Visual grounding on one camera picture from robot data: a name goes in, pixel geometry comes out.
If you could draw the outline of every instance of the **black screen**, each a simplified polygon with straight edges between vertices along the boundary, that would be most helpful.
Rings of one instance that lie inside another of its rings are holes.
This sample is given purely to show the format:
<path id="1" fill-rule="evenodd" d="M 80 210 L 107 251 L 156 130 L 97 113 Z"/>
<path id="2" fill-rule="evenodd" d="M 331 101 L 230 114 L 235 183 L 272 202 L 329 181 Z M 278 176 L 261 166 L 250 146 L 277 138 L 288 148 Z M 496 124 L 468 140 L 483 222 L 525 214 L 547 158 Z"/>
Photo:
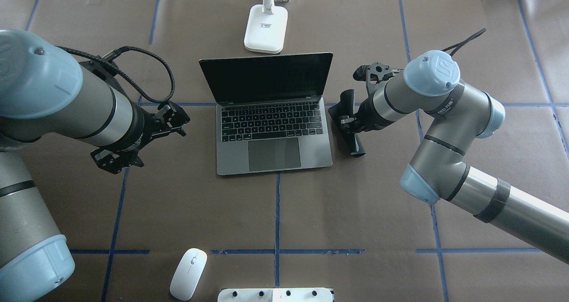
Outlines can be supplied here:
<path id="1" fill-rule="evenodd" d="M 217 103 L 322 95 L 332 53 L 200 60 Z"/>

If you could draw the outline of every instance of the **white mouse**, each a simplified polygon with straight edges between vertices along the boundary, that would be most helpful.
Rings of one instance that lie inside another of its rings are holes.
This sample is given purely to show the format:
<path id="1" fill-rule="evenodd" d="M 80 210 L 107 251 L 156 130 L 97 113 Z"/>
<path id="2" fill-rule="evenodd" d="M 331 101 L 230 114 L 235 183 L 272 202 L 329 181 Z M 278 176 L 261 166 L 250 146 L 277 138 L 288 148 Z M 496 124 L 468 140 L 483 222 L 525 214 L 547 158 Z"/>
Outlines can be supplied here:
<path id="1" fill-rule="evenodd" d="M 187 301 L 193 296 L 208 255 L 200 249 L 189 249 L 183 255 L 170 283 L 170 294 Z"/>

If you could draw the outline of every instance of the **open laptop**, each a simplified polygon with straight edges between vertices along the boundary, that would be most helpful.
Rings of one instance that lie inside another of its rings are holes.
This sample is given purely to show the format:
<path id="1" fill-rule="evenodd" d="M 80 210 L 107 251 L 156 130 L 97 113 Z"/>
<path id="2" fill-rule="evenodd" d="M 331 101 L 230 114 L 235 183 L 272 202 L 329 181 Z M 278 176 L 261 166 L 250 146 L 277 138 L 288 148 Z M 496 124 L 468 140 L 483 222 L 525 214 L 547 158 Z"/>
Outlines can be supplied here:
<path id="1" fill-rule="evenodd" d="M 217 174 L 332 165 L 322 99 L 332 56 L 200 60 L 217 102 Z"/>

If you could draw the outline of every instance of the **space bar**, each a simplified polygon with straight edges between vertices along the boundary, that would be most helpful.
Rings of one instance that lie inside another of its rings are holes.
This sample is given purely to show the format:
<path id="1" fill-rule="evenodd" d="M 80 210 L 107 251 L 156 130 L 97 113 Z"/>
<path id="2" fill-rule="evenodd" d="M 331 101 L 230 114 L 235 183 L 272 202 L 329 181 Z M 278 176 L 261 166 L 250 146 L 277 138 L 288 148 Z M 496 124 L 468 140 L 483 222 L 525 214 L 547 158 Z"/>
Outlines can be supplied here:
<path id="1" fill-rule="evenodd" d="M 252 139 L 258 140 L 260 138 L 273 138 L 273 137 L 286 137 L 286 132 L 265 132 L 251 134 Z"/>

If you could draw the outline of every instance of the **blue plastic cap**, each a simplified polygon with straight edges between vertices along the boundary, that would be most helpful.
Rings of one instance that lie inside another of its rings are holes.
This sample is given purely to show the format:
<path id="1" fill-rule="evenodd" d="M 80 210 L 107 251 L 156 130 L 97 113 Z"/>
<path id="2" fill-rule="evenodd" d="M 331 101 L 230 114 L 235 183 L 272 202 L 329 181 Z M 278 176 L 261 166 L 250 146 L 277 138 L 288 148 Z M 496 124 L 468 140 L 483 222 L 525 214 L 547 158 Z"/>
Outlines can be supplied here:
<path id="1" fill-rule="evenodd" d="M 417 57 L 405 67 L 405 83 L 425 97 L 441 97 L 450 93 L 461 80 L 461 69 L 443 51 L 432 50 Z"/>
<path id="2" fill-rule="evenodd" d="M 59 47 L 21 30 L 0 30 L 0 116 L 51 115 L 79 93 L 83 72 Z"/>
<path id="3" fill-rule="evenodd" d="M 488 125 L 482 131 L 482 133 L 478 134 L 477 138 L 486 138 L 490 135 L 494 134 L 494 132 L 502 126 L 504 120 L 506 119 L 506 109 L 498 100 L 491 97 L 490 94 L 486 93 L 488 99 L 490 100 L 490 107 L 492 111 L 490 111 L 490 120 L 488 121 Z"/>
<path id="4" fill-rule="evenodd" d="M 35 301 L 65 282 L 75 270 L 65 242 L 64 235 L 55 235 L 0 268 L 0 301 Z"/>
<path id="5" fill-rule="evenodd" d="M 429 204 L 435 204 L 439 200 L 439 195 L 432 187 L 423 180 L 423 178 L 415 171 L 411 164 L 407 164 L 407 168 L 399 181 L 399 184 L 407 193 Z"/>

